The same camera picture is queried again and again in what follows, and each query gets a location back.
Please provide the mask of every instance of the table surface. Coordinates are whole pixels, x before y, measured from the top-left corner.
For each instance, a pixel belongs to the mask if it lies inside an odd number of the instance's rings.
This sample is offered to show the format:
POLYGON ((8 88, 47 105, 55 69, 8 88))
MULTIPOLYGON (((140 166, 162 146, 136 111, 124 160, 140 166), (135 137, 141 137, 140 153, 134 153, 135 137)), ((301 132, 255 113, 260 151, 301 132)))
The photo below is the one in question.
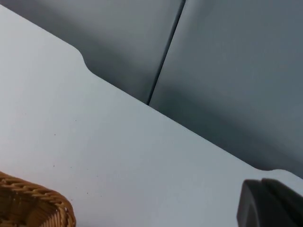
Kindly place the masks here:
POLYGON ((0 31, 0 170, 65 195, 78 226, 237 226, 247 178, 272 177, 303 194, 297 176, 233 157, 1 6, 0 31))

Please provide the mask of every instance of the black plastic object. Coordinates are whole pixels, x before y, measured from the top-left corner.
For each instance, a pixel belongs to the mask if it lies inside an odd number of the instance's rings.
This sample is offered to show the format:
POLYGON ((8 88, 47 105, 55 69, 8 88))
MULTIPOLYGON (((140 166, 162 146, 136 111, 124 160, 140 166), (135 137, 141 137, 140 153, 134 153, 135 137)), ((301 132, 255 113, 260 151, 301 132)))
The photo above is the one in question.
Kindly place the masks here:
POLYGON ((303 227, 303 197, 274 179, 245 180, 239 227, 303 227))

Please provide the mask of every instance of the gray wall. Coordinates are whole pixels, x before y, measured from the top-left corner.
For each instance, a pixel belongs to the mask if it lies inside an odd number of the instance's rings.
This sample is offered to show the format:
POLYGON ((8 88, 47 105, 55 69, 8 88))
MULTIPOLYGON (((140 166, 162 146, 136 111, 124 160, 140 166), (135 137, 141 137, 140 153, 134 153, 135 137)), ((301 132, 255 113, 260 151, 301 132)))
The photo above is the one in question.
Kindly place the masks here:
POLYGON ((0 0, 75 46, 88 68, 148 100, 182 0, 0 0))
POLYGON ((262 169, 303 176, 303 1, 188 0, 151 106, 262 169))

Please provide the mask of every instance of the basket rim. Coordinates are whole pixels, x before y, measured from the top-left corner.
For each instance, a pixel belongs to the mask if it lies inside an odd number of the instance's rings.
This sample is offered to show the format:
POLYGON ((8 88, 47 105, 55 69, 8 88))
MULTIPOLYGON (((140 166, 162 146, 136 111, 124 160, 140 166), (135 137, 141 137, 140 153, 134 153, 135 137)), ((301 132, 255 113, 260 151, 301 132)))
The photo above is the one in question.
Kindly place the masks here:
POLYGON ((54 205, 61 215, 62 227, 76 226, 76 218, 71 203, 60 193, 39 184, 10 176, 0 171, 0 187, 12 192, 23 193, 54 205))

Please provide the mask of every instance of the wicker basket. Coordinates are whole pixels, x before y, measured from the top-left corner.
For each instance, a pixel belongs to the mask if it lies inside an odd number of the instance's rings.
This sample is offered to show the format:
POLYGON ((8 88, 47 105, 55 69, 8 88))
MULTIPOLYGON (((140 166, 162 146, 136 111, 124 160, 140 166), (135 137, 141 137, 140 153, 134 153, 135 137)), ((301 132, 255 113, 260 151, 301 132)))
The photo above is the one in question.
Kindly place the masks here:
POLYGON ((74 227, 61 194, 0 172, 0 227, 74 227))

